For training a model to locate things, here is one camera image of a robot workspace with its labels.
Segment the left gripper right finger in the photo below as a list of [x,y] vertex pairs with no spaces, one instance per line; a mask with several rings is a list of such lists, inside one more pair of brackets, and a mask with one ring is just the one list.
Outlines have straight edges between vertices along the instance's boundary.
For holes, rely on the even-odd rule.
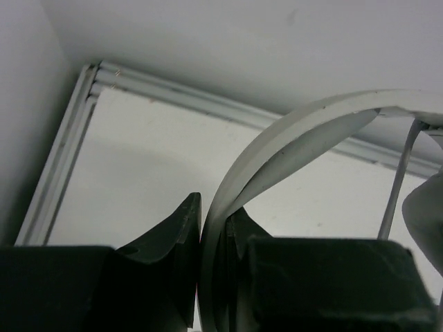
[[220,331],[273,329],[273,270],[258,252],[270,236],[244,208],[227,218],[217,247]]

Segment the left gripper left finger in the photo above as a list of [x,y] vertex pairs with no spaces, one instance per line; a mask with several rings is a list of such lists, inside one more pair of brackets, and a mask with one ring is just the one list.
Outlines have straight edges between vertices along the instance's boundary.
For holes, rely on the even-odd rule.
[[189,329],[194,323],[201,195],[117,249],[107,262],[104,324],[112,329]]

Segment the grey white headphones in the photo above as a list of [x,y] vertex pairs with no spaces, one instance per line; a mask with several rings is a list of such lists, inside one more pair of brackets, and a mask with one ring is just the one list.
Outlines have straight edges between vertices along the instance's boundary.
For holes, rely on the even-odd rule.
[[371,123],[383,109],[442,126],[442,96],[423,91],[357,91],[317,100],[292,111],[259,134],[226,173],[201,236],[198,302],[203,331],[218,331],[212,281],[226,219],[244,204]]

